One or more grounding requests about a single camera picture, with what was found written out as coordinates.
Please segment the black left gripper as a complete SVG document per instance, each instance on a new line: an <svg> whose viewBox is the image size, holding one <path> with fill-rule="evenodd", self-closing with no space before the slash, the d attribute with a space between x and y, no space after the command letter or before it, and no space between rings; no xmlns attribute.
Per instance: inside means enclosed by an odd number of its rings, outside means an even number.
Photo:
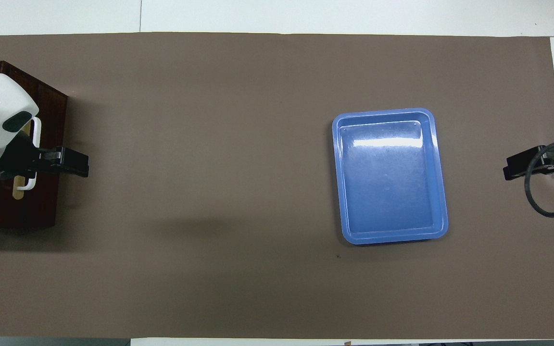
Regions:
<svg viewBox="0 0 554 346"><path fill-rule="evenodd" d="M67 147L39 148L24 131L18 132L0 157L0 180L16 176L35 178L37 173L57 173L54 156L60 155L60 169L87 178L89 157Z"/></svg>

